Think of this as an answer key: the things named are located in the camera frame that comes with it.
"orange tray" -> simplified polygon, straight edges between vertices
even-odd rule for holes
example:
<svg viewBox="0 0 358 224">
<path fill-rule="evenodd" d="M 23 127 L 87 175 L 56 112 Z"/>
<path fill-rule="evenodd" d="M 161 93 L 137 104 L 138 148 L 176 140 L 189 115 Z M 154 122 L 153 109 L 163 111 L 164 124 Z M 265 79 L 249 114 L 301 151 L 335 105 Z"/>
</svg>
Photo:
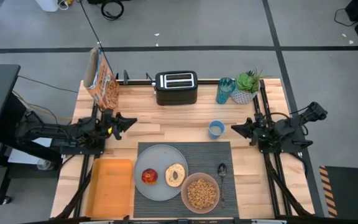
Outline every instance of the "orange tray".
<svg viewBox="0 0 358 224">
<path fill-rule="evenodd" d="M 130 159 L 96 159 L 85 215 L 90 218 L 129 214 L 133 164 Z"/>
</svg>

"bowl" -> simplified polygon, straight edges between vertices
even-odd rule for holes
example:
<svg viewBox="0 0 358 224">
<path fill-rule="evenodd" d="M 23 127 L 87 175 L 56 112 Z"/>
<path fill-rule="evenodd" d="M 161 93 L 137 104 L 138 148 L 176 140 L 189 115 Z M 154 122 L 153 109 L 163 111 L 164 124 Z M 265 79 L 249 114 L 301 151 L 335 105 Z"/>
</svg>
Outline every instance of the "bowl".
<svg viewBox="0 0 358 224">
<path fill-rule="evenodd" d="M 188 200 L 188 197 L 187 197 L 187 187 L 193 183 L 194 181 L 197 181 L 199 179 L 204 179 L 205 181 L 213 184 L 214 188 L 215 188 L 215 191 L 216 191 L 216 198 L 215 198 L 215 201 L 214 201 L 214 204 L 209 206 L 209 207 L 206 207 L 206 208 L 202 208 L 202 209 L 198 209 L 198 208 L 195 208 L 193 206 L 191 206 L 189 200 Z M 186 205 L 186 207 L 194 212 L 194 213 L 198 213 L 198 214 L 204 214 L 204 213 L 208 213 L 210 211 L 212 211 L 216 205 L 218 204 L 219 202 L 219 199 L 220 199 L 220 192 L 219 192 L 219 185 L 218 183 L 216 183 L 215 179 L 213 177 L 211 177 L 210 175 L 208 174 L 204 174 L 204 173 L 195 173 L 195 174 L 191 174 L 190 176 L 188 176 L 185 181 L 182 183 L 181 185 L 181 200 L 183 201 L 183 203 Z"/>
</svg>

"toaster slot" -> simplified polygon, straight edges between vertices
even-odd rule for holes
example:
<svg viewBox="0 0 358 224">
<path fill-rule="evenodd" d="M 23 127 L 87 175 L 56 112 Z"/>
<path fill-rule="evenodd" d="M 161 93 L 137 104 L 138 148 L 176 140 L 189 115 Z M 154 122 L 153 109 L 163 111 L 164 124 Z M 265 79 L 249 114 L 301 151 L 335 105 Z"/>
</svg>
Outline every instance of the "toaster slot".
<svg viewBox="0 0 358 224">
<path fill-rule="evenodd" d="M 192 81 L 185 81 L 185 82 L 168 82 L 167 88 L 178 88 L 178 87 L 192 87 Z"/>
<path fill-rule="evenodd" d="M 189 80 L 192 78 L 190 73 L 184 73 L 184 74 L 173 74 L 173 75 L 166 75 L 165 76 L 167 81 L 171 80 Z"/>
</svg>

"cereal box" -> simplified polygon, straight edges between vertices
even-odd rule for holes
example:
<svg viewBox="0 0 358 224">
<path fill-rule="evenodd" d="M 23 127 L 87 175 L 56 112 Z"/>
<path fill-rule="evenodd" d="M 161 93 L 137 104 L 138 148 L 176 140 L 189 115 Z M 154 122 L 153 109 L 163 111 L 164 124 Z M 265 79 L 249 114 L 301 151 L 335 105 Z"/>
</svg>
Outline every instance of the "cereal box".
<svg viewBox="0 0 358 224">
<path fill-rule="evenodd" d="M 102 110 L 118 106 L 119 84 L 98 48 L 91 50 L 84 87 Z"/>
</svg>

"placemat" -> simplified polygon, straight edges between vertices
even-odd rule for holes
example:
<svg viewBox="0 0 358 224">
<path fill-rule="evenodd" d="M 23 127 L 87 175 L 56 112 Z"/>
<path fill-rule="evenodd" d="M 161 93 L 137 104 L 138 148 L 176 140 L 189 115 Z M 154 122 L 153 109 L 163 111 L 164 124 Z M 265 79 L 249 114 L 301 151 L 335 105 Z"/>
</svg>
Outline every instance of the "placemat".
<svg viewBox="0 0 358 224">
<path fill-rule="evenodd" d="M 225 163 L 227 166 L 227 175 L 224 178 L 223 191 L 226 207 L 222 208 L 221 202 L 219 201 L 214 210 L 207 214 L 196 214 L 185 207 L 180 194 L 170 200 L 156 202 L 144 197 L 135 188 L 135 218 L 239 216 L 230 142 L 140 142 L 137 154 L 140 155 L 145 149 L 155 144 L 167 144 L 175 147 L 186 158 L 189 175 L 204 172 L 214 177 L 219 186 L 221 186 L 221 179 L 218 176 L 218 166 L 222 162 Z"/>
</svg>

